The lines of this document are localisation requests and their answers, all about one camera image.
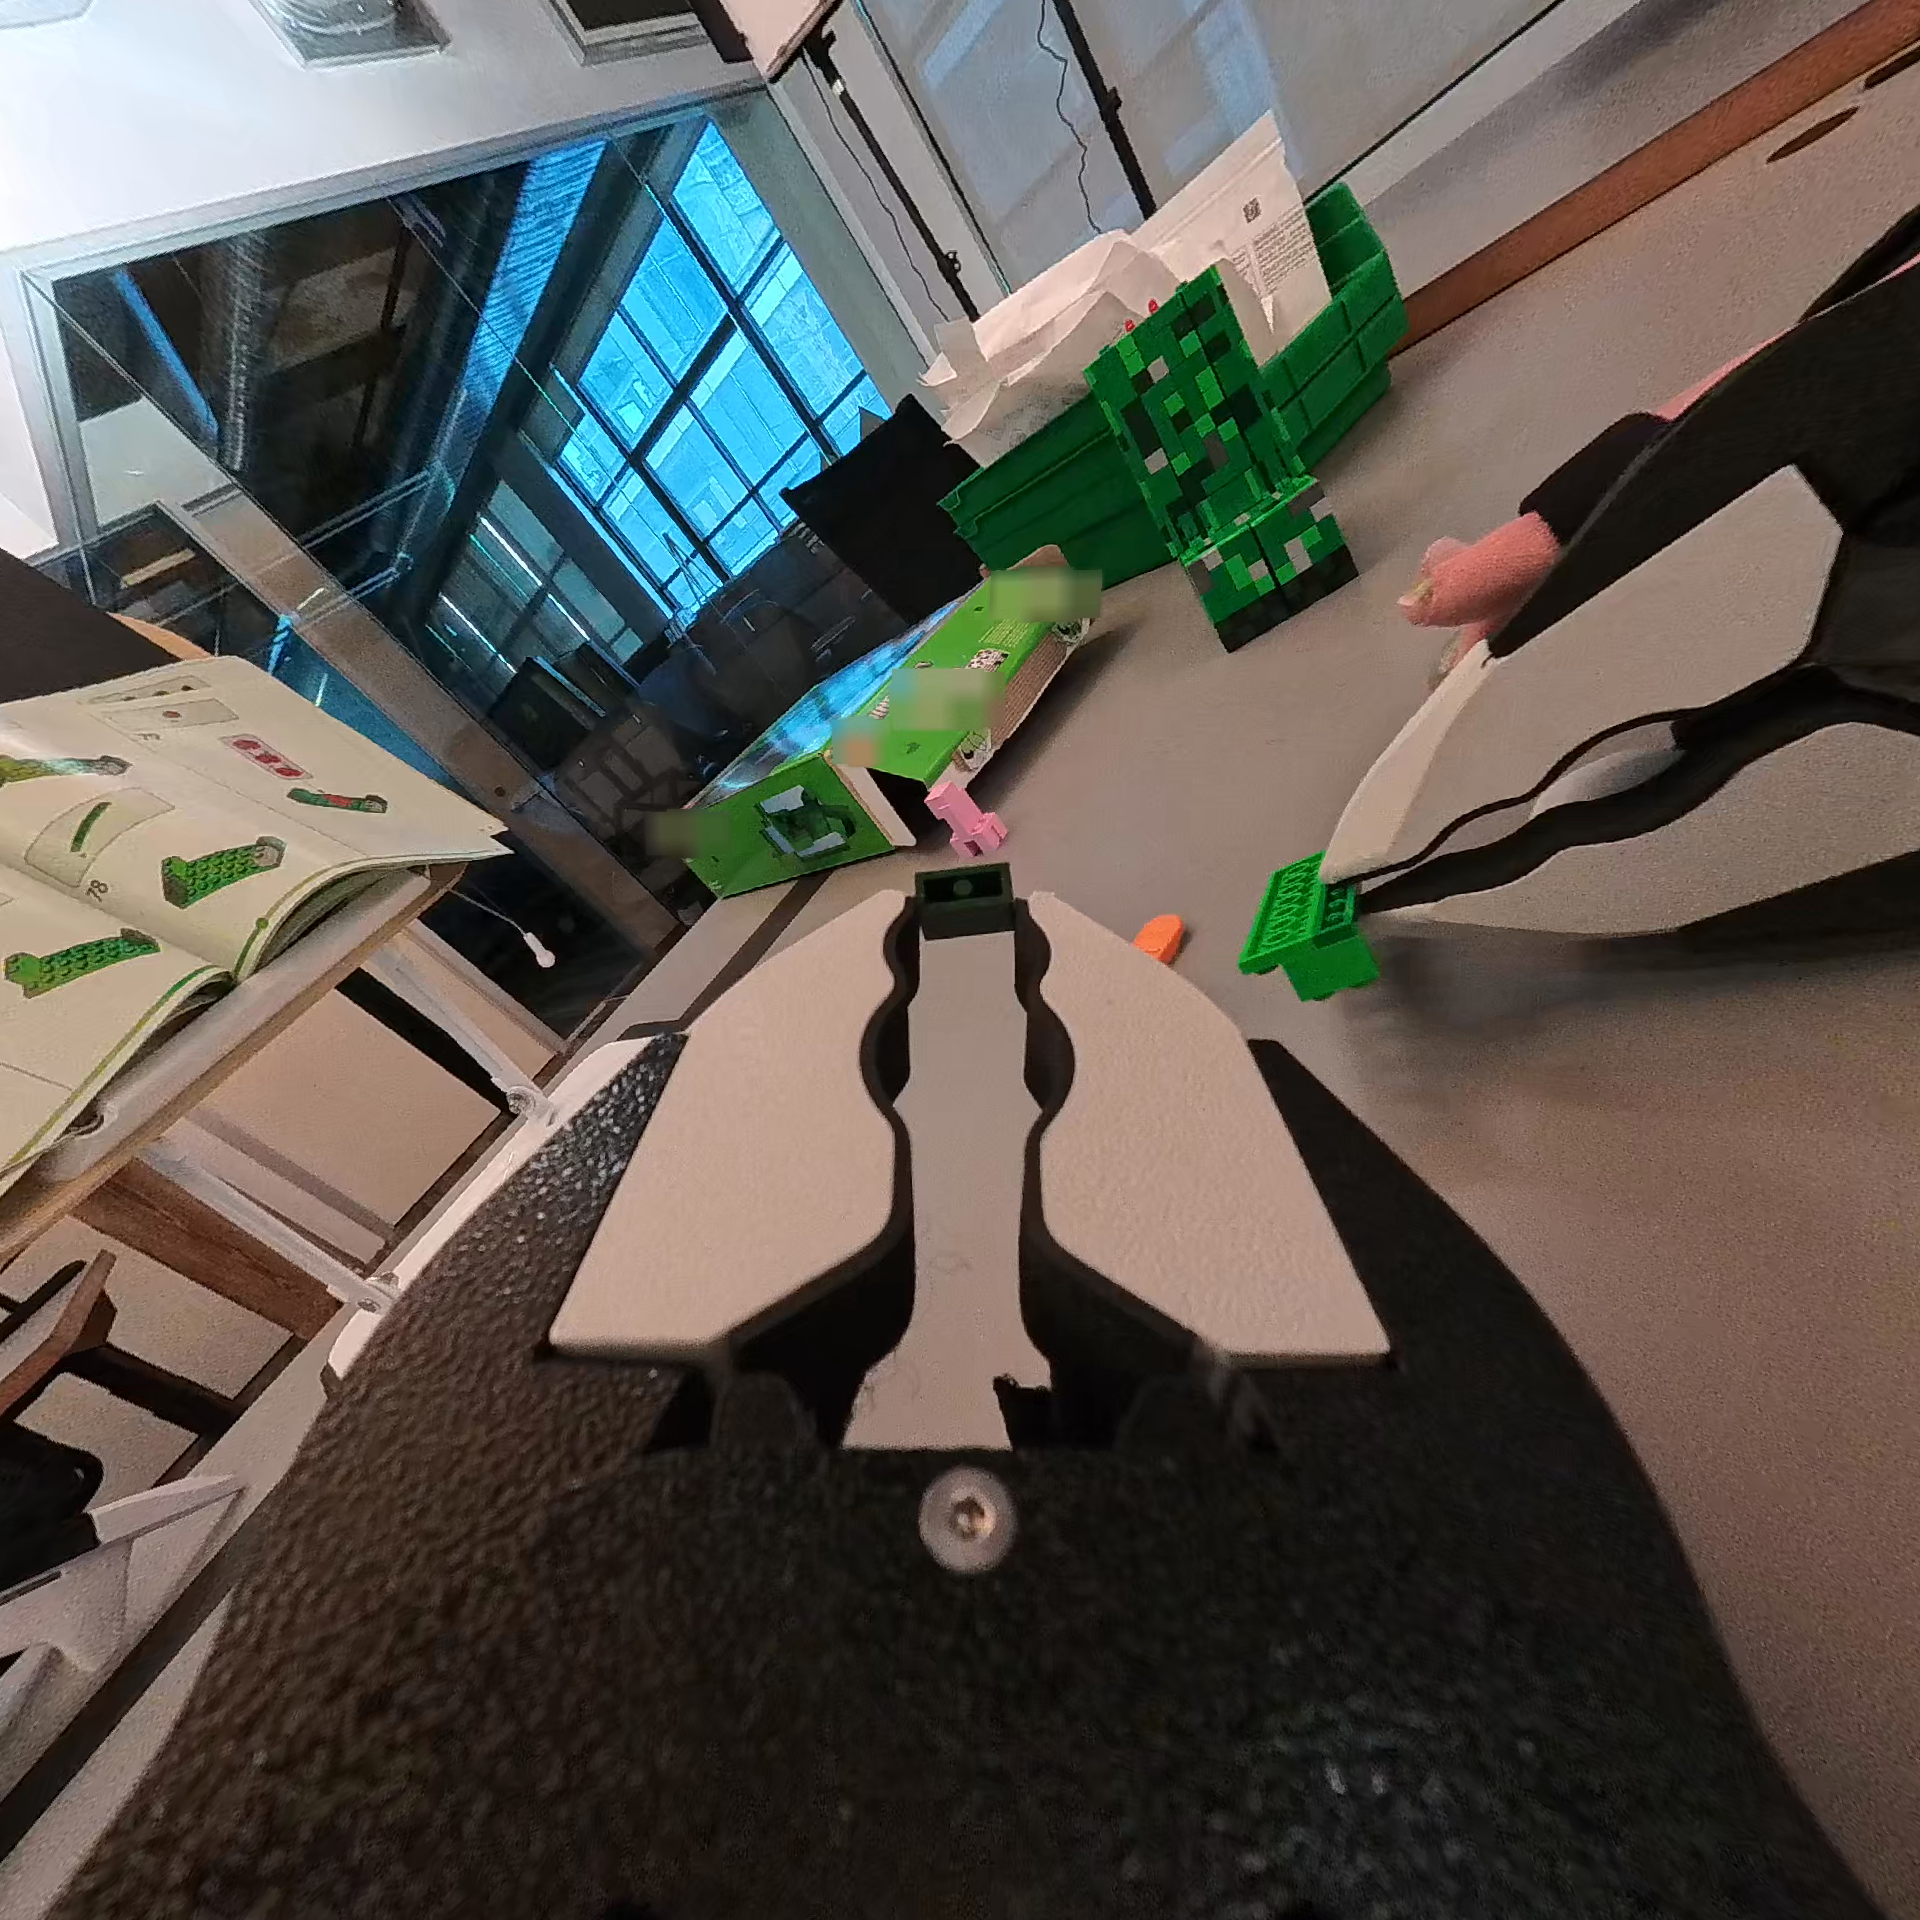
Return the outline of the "green lego creeper figure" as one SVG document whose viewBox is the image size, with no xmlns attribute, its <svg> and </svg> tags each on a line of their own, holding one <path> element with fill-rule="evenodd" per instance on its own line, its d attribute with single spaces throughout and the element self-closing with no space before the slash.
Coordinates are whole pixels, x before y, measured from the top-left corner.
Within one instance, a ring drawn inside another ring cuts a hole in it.
<svg viewBox="0 0 1920 1920">
<path fill-rule="evenodd" d="M 1358 579 L 1214 262 L 1103 347 L 1086 383 L 1217 643 L 1236 654 Z"/>
</svg>

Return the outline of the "dark green lego piece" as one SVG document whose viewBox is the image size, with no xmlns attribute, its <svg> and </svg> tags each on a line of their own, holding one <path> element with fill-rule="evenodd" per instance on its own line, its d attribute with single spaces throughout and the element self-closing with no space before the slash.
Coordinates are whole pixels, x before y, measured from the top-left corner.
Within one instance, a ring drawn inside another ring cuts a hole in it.
<svg viewBox="0 0 1920 1920">
<path fill-rule="evenodd" d="M 1004 862 L 918 873 L 919 934 L 926 942 L 1018 931 L 1012 868 Z"/>
</svg>

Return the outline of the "green lego plate assembly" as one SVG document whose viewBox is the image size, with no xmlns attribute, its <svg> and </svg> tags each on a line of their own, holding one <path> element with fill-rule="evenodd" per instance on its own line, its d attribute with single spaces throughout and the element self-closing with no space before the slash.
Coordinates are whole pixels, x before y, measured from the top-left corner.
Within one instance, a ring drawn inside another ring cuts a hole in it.
<svg viewBox="0 0 1920 1920">
<path fill-rule="evenodd" d="M 1283 969 L 1302 1002 L 1323 1002 L 1338 993 L 1379 981 L 1379 963 L 1360 927 L 1360 898 L 1351 939 L 1312 950 L 1303 963 Z"/>
</svg>

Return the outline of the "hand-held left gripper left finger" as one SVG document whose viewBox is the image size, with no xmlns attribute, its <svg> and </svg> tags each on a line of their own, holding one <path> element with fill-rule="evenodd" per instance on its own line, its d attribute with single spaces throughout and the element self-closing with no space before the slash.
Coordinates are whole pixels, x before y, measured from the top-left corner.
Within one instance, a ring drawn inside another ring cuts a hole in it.
<svg viewBox="0 0 1920 1920">
<path fill-rule="evenodd" d="M 772 1375 L 826 1447 L 915 1310 L 906 1010 L 919 909 L 878 891 L 697 1015 L 545 1337 Z"/>
</svg>

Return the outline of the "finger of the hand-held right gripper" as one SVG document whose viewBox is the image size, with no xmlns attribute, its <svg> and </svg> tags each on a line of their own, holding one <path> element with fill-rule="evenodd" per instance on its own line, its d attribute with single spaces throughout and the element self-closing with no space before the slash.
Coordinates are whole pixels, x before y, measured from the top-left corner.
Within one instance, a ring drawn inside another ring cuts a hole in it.
<svg viewBox="0 0 1920 1920">
<path fill-rule="evenodd" d="M 1678 762 L 1639 787 L 1551 807 L 1512 838 L 1360 895 L 1376 931 L 1490 927 L 1639 939 L 1719 922 L 1916 853 L 1918 746 L 1843 717 L 1706 783 Z"/>
<path fill-rule="evenodd" d="M 1328 838 L 1327 881 L 1402 870 L 1595 741 L 1788 669 L 1838 553 L 1840 523 L 1788 467 L 1519 651 L 1475 644 L 1360 780 Z"/>
</svg>

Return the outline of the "white air vent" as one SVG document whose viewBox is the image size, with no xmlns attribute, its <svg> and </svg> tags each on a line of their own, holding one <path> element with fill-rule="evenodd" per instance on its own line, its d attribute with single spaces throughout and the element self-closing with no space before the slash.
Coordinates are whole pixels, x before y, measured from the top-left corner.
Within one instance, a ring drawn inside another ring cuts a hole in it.
<svg viewBox="0 0 1920 1920">
<path fill-rule="evenodd" d="M 254 2 L 304 67 L 435 54 L 447 34 L 426 2 Z"/>
</svg>

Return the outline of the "white paper bags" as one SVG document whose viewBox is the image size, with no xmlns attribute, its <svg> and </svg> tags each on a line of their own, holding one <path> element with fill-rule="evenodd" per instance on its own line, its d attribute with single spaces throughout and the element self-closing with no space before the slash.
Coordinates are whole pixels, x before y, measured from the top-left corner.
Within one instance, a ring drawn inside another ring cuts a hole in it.
<svg viewBox="0 0 1920 1920">
<path fill-rule="evenodd" d="M 982 321 L 945 324 L 922 405 L 976 467 L 991 467 L 1086 398 L 1098 355 L 1211 268 L 1260 363 L 1330 301 L 1273 111 L 1139 228 L 1104 230 Z"/>
</svg>

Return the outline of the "green plastic bins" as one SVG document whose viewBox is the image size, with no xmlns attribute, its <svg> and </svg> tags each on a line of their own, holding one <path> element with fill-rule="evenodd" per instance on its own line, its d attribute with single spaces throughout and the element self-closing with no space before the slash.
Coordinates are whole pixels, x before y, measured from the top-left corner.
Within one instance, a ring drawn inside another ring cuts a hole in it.
<svg viewBox="0 0 1920 1920">
<path fill-rule="evenodd" d="M 1408 309 L 1386 239 L 1353 189 L 1335 180 L 1305 206 L 1330 301 L 1260 366 L 1260 394 L 1287 444 L 1316 469 L 1390 386 L 1387 359 L 1408 335 Z M 1169 559 L 1098 388 L 978 469 L 942 501 L 991 570 L 1056 543 L 1071 565 L 1123 585 Z"/>
</svg>

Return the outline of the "studio light on stand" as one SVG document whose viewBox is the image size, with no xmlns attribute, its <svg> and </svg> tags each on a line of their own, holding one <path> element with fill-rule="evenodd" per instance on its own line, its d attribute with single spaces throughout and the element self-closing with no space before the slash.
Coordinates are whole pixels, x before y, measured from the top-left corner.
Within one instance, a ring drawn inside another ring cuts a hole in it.
<svg viewBox="0 0 1920 1920">
<path fill-rule="evenodd" d="M 1120 173 L 1137 198 L 1140 218 L 1150 220 L 1160 210 L 1160 198 L 1140 164 L 1137 143 L 1129 137 L 1127 125 L 1123 123 L 1120 91 L 1115 90 L 1115 84 L 1110 83 L 1107 74 L 1103 70 L 1074 2 L 1052 2 L 1052 10 L 1060 21 L 1073 65 L 1078 67 L 1078 70 L 1084 78 L 1084 84 L 1088 87 L 1091 103 L 1114 149 Z"/>
<path fill-rule="evenodd" d="M 1006 281 L 866 2 L 700 5 L 713 49 L 769 91 L 881 286 L 928 351 Z"/>
</svg>

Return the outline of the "person's right hand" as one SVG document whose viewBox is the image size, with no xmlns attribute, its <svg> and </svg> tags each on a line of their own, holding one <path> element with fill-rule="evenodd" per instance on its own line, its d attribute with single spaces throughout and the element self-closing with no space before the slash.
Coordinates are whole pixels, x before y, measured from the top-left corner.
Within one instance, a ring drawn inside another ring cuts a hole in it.
<svg viewBox="0 0 1920 1920">
<path fill-rule="evenodd" d="M 1418 579 L 1400 596 L 1400 611 L 1418 628 L 1452 634 L 1431 671 L 1433 684 L 1500 634 L 1552 572 L 1559 549 L 1551 523 L 1536 511 L 1470 543 L 1447 537 L 1426 549 Z"/>
</svg>

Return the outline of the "long green lego plate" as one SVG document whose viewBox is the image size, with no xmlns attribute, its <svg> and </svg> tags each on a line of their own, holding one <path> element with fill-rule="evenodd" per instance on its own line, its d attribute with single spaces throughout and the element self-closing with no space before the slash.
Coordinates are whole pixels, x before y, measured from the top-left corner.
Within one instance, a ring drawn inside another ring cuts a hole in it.
<svg viewBox="0 0 1920 1920">
<path fill-rule="evenodd" d="M 1351 939 L 1358 884 L 1327 881 L 1323 860 L 1323 853 L 1303 854 L 1268 875 L 1240 949 L 1244 977 L 1283 972 L 1316 949 Z"/>
</svg>

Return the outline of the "green lego box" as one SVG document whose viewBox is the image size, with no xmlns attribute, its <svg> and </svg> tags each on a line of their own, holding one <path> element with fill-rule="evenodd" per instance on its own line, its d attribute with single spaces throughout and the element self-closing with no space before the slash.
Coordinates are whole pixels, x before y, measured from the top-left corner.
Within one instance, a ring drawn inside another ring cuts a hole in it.
<svg viewBox="0 0 1920 1920">
<path fill-rule="evenodd" d="M 800 695 L 662 815 L 718 900 L 908 851 L 1024 727 L 1091 638 L 1104 579 L 1046 549 L 987 572 Z"/>
</svg>

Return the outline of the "lego instruction booklet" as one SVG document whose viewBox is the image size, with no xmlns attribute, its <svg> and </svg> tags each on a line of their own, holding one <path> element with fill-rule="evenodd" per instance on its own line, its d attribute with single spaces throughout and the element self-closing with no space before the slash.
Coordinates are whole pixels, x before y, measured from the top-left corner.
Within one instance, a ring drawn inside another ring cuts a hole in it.
<svg viewBox="0 0 1920 1920">
<path fill-rule="evenodd" d="M 156 1038 L 505 826 L 243 658 L 3 708 L 3 1183 Z"/>
</svg>

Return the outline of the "large paned window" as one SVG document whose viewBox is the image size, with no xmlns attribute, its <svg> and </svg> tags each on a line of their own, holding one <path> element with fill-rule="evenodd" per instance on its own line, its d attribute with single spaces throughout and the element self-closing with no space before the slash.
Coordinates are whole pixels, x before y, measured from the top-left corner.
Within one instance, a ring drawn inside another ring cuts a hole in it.
<svg viewBox="0 0 1920 1920">
<path fill-rule="evenodd" d="M 744 108 L 508 169 L 407 535 L 410 620 L 474 666 L 634 660 L 764 559 L 887 401 L 738 150 Z"/>
</svg>

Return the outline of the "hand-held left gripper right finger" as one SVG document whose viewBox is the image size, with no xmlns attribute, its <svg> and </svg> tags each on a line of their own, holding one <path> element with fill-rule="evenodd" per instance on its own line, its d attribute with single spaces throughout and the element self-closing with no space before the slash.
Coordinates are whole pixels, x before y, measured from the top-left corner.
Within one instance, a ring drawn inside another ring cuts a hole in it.
<svg viewBox="0 0 1920 1920">
<path fill-rule="evenodd" d="M 1019 1004 L 1024 1447 L 1111 1447 L 1164 1386 L 1263 1443 L 1260 1375 L 1390 1361 L 1235 1020 L 1056 894 L 1019 905 Z"/>
</svg>

